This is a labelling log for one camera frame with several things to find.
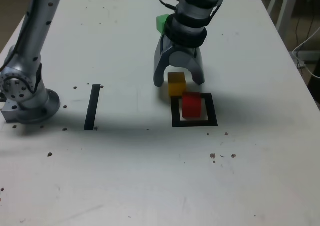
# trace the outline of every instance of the green cube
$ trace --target green cube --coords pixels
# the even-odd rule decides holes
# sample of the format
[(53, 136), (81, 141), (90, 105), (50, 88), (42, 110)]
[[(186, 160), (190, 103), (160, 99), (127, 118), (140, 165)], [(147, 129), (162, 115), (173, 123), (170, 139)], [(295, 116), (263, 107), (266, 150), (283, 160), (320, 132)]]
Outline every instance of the green cube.
[(162, 34), (164, 32), (165, 23), (169, 14), (156, 17), (156, 28)]

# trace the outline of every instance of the yellow cube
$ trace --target yellow cube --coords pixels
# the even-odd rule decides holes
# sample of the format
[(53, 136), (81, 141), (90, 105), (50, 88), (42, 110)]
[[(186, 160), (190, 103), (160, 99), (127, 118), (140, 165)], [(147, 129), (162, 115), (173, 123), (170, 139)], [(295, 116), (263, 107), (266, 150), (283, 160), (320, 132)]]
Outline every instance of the yellow cube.
[(169, 96), (182, 96), (186, 90), (186, 77), (184, 72), (169, 72), (168, 73), (168, 92)]

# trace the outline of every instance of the white cable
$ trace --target white cable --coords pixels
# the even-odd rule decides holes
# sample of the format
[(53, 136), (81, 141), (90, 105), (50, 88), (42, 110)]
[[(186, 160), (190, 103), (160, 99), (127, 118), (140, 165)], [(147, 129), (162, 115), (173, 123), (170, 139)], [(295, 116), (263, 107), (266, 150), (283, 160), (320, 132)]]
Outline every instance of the white cable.
[[(299, 60), (299, 61), (301, 61), (301, 62), (304, 62), (303, 60), (299, 59), (299, 58), (295, 55), (296, 49), (298, 49), (298, 48), (301, 47), (304, 43), (306, 43), (306, 42), (307, 42), (311, 37), (313, 37), (319, 30), (320, 30), (320, 27), (319, 27), (308, 39), (306, 39), (306, 40), (305, 40), (304, 42), (302, 42), (299, 46), (297, 46), (296, 48), (294, 48), (294, 49), (292, 50), (292, 55), (293, 55), (297, 60)], [(316, 76), (315, 74), (312, 73), (312, 71), (310, 71), (310, 69), (308, 68), (307, 65), (305, 65), (305, 68), (307, 69), (307, 71), (308, 71), (311, 75), (313, 75), (314, 77), (320, 79), (320, 77)]]

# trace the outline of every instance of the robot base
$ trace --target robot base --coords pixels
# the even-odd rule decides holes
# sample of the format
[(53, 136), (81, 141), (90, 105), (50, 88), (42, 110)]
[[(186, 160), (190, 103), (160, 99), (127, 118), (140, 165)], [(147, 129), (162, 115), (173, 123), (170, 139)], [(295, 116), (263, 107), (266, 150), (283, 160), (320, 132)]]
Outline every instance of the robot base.
[(42, 122), (56, 114), (60, 107), (58, 94), (50, 89), (46, 90), (48, 100), (41, 107), (33, 109), (23, 109), (13, 100), (7, 99), (2, 114), (6, 122), (19, 122), (23, 124)]

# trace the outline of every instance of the white chair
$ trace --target white chair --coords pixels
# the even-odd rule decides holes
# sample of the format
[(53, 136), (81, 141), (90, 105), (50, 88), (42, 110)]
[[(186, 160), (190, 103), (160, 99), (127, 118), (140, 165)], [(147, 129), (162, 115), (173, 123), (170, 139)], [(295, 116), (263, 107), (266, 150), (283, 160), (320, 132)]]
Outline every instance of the white chair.
[[(276, 0), (270, 1), (270, 4), (267, 9), (269, 14), (271, 13), (275, 5), (275, 2)], [(295, 7), (295, 3), (296, 3), (296, 0), (283, 0), (280, 15), (276, 23), (276, 28), (282, 39), (285, 38), (287, 28), (291, 19), (291, 15)]]

